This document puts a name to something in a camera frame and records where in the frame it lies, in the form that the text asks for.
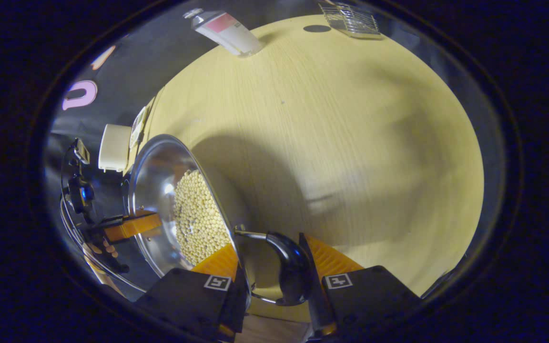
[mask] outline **red label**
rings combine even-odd
[[[213,21],[208,22],[207,24],[205,24],[205,26],[207,26],[209,29],[216,33],[220,33],[223,30],[236,24],[236,22],[237,20],[234,19],[233,16],[226,13],[215,18]]]

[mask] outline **wire rack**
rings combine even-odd
[[[355,38],[378,38],[381,33],[372,14],[343,2],[317,0],[331,28]]]

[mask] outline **light wood surface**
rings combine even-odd
[[[303,30],[312,24],[327,25],[314,15],[253,30],[265,47],[246,59],[222,47],[201,56],[152,101],[142,145],[174,135],[241,190],[252,231],[306,232],[420,295],[475,232],[475,133],[414,54],[387,38]],[[274,252],[258,242],[245,258],[256,292],[277,297]],[[305,305],[254,299],[250,312],[310,321]]]

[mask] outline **wooden table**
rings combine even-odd
[[[253,30],[265,48],[246,59],[220,46],[201,56],[150,102],[143,143],[174,135],[215,165],[245,197],[252,231],[305,232],[420,295],[477,227],[475,133],[414,54],[387,38],[303,30],[313,24],[327,25],[313,15]],[[255,244],[246,259],[256,292],[277,297],[274,252]],[[250,312],[310,321],[304,304],[254,299]]]

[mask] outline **metal bowl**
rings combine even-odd
[[[162,220],[162,226],[135,236],[146,261],[159,277],[173,268],[190,270],[194,267],[181,253],[173,214],[177,183],[188,170],[199,170],[204,176],[243,267],[234,241],[234,228],[241,224],[248,226],[244,202],[216,169],[199,164],[179,139],[167,134],[157,135],[144,145],[135,159],[129,181],[130,214],[135,216],[142,211],[151,211],[158,213]]]

